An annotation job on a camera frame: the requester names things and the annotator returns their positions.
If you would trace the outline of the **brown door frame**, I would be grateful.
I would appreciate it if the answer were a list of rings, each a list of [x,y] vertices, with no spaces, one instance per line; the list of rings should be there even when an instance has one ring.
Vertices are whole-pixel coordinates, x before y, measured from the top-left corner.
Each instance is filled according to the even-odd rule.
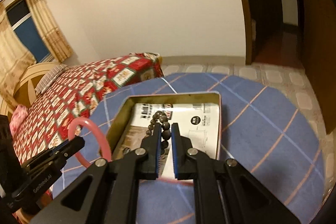
[[[245,27],[245,64],[251,65],[252,53],[253,53],[253,41],[252,41],[252,18],[249,6],[249,0],[241,0],[243,15],[244,15],[244,27]]]

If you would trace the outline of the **blue plaid tablecloth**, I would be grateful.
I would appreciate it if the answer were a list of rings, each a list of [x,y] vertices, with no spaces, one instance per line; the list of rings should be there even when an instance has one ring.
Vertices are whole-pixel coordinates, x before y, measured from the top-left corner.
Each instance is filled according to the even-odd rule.
[[[222,100],[220,159],[238,160],[301,223],[310,223],[324,193],[321,147],[306,118],[277,89],[218,73],[174,73],[107,94],[89,119],[106,135],[131,95],[207,91]],[[195,223],[193,199],[187,182],[142,182],[136,223]]]

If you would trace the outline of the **pink metal tin box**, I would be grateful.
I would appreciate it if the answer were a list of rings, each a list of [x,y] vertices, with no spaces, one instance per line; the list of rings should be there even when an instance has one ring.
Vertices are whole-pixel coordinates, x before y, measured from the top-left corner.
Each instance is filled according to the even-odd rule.
[[[194,148],[212,159],[219,158],[222,102],[219,92],[196,92],[130,96],[118,109],[106,135],[112,160],[118,160],[140,147],[142,140],[161,126],[163,155],[159,159],[159,178],[175,179],[173,171],[172,125],[176,123],[182,136]]]

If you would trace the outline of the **beige curtain left panel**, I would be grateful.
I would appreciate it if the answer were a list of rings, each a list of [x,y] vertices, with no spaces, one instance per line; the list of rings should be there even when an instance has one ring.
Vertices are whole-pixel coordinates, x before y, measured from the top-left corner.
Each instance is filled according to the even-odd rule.
[[[15,88],[27,68],[36,62],[12,30],[5,7],[1,5],[1,97],[11,109],[18,106],[14,99]]]

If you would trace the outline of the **pink bangle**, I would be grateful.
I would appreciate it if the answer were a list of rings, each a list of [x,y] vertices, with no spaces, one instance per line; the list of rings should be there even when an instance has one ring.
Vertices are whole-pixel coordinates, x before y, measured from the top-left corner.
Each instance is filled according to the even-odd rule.
[[[75,118],[68,128],[68,139],[73,140],[77,137],[77,128],[82,126],[83,129],[87,129],[88,132],[84,133],[82,139],[85,141],[84,151],[75,153],[75,157],[78,162],[88,168],[91,165],[91,161],[94,160],[94,149],[96,154],[100,155],[106,161],[112,161],[112,151],[105,135],[101,132],[100,128],[91,120],[84,117]]]

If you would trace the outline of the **striped pillow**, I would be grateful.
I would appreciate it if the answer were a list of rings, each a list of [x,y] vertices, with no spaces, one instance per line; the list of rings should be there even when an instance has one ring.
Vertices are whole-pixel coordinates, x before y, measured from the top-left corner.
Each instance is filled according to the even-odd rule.
[[[55,81],[70,67],[64,64],[56,65],[50,71],[48,71],[38,82],[35,88],[35,94],[43,94]]]

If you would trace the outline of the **beige curtain right panel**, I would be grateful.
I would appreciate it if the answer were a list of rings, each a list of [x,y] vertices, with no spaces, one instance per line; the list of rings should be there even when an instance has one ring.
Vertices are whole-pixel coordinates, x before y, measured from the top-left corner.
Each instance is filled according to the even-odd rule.
[[[56,23],[45,0],[25,0],[38,34],[58,62],[73,55],[73,50]]]

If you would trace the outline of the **dark window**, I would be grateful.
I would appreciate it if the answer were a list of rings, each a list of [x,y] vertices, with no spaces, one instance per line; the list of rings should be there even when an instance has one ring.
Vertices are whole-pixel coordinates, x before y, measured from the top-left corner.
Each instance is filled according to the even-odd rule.
[[[7,17],[23,45],[33,54],[37,63],[49,62],[52,54],[45,46],[34,24],[25,0],[16,0],[6,8]]]

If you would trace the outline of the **red patterned bedspread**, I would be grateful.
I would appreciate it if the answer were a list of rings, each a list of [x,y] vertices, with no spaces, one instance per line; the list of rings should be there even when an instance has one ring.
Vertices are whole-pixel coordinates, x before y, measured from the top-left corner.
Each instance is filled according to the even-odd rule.
[[[161,63],[158,53],[131,53],[67,69],[27,108],[27,118],[13,135],[19,161],[66,140],[70,122],[90,117],[106,94],[161,77]]]

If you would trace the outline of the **pink pillow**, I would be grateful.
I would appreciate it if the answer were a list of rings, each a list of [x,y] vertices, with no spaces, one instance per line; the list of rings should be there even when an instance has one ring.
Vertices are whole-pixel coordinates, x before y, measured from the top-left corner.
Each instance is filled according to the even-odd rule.
[[[26,106],[19,104],[15,111],[13,112],[13,115],[10,120],[10,130],[13,135],[15,135],[24,122],[24,120],[27,118],[29,112]]]

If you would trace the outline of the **cream wooden headboard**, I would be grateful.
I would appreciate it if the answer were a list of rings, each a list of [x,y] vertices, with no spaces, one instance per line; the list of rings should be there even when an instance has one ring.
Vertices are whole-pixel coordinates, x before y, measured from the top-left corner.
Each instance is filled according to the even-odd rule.
[[[18,104],[29,108],[37,98],[35,88],[38,82],[57,65],[59,65],[57,62],[47,62],[28,67],[14,89],[14,98],[18,101]]]

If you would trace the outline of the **beige curtain panel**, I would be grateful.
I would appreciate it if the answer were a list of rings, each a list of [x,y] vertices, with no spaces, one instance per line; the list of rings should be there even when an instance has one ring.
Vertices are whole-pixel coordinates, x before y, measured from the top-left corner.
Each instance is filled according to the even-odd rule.
[[[38,34],[58,62],[73,55],[73,50],[56,23],[45,0],[25,0]]]
[[[18,106],[14,99],[15,88],[27,68],[36,62],[12,30],[5,7],[1,5],[1,97],[11,109]]]

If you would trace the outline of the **brown wooden door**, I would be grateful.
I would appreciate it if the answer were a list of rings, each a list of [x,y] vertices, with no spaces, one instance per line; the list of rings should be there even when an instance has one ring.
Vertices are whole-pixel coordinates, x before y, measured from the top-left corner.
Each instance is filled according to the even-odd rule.
[[[335,3],[303,0],[303,9],[302,63],[330,134],[335,130]]]

